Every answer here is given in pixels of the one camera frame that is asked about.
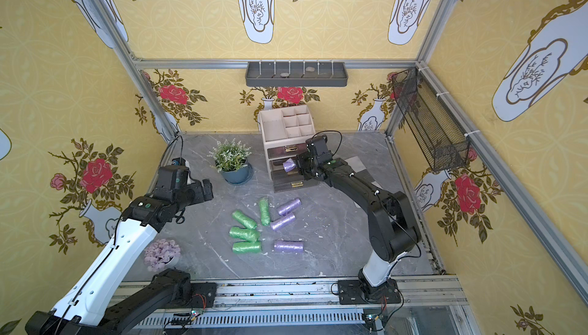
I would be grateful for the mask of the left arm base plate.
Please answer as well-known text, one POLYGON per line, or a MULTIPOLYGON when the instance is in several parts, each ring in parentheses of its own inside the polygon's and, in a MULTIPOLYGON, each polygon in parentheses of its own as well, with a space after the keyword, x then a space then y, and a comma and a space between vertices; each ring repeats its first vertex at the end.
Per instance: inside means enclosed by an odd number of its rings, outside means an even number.
POLYGON ((190 308, 211 309, 214 307, 216 294, 217 283, 215 282, 191 283, 186 305, 190 308))

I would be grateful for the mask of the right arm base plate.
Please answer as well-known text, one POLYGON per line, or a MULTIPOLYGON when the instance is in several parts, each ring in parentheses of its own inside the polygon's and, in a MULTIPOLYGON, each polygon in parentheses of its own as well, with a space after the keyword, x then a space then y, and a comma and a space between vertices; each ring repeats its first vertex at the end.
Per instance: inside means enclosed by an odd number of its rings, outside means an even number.
POLYGON ((337 282, 339 304, 400 304, 401 293, 395 280, 389 278, 378 287, 372 287, 364 279, 337 282))

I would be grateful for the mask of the beige drawer organizer cabinet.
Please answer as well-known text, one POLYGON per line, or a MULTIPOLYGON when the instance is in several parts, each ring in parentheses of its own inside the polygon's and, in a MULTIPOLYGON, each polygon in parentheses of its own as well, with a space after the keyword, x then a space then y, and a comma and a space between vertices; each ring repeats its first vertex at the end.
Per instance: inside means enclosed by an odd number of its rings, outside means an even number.
POLYGON ((306 105, 260 111, 258 123, 262 134, 269 177, 271 162, 267 155, 269 148, 296 143, 306 144, 306 140, 315 134, 312 115, 306 105))

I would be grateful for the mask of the purple roll bottom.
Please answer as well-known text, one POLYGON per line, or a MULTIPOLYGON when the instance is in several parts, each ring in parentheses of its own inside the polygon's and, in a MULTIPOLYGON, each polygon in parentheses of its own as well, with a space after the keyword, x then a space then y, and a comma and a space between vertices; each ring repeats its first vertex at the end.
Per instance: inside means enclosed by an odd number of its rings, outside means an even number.
POLYGON ((305 248, 302 241, 276 240, 273 244, 273 250, 279 253, 303 253, 305 248))

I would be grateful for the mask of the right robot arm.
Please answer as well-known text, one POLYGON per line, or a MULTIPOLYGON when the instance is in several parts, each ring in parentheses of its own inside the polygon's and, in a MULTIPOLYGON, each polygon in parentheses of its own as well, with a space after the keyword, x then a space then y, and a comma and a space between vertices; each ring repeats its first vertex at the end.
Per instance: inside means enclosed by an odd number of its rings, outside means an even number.
POLYGON ((367 181, 343 159, 335 158, 328 138, 318 133, 306 140, 296 157, 305 180, 317 180, 349 197, 365 212, 372 253, 358 274, 367 295, 381 291, 394 266, 419 247, 422 235, 410 200, 403 192, 389 192, 367 181))

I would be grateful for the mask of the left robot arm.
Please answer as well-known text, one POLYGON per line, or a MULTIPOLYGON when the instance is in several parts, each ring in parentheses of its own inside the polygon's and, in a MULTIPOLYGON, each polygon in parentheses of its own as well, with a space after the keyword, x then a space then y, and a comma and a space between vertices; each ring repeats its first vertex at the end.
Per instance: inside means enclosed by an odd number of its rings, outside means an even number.
POLYGON ((155 275, 147 286, 118 304, 110 301, 134 261, 165 224, 181 217, 187 207, 213 198, 211 181, 192 180, 187 166, 161 167, 153 191, 129 204, 89 269, 51 310, 32 315, 26 333, 123 334, 157 309, 190 304, 191 276, 173 268, 155 275))

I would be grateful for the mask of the transparent top drawer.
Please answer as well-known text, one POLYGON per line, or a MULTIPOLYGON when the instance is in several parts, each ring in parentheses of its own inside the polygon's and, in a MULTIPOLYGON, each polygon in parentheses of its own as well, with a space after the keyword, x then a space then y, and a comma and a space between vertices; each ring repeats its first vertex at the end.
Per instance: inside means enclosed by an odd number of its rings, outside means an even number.
POLYGON ((267 155, 270 160, 282 159, 301 154, 306 150, 304 143, 296 143, 286 146, 271 147, 267 150, 267 155))

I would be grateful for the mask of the transparent drawer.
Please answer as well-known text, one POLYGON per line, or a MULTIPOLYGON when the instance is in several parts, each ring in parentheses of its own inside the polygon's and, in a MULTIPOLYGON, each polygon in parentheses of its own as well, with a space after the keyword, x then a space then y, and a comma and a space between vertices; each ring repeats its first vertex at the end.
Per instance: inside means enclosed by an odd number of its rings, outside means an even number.
POLYGON ((319 182, 316 180, 305 180, 297 166, 291 171, 286 171, 283 164, 287 160, 289 158, 271 160, 270 162, 270 178, 273 182, 274 192, 286 192, 318 186, 319 182))
POLYGON ((282 159, 301 154, 306 150, 304 143, 296 143, 286 146, 271 147, 267 150, 267 155, 270 160, 282 159))

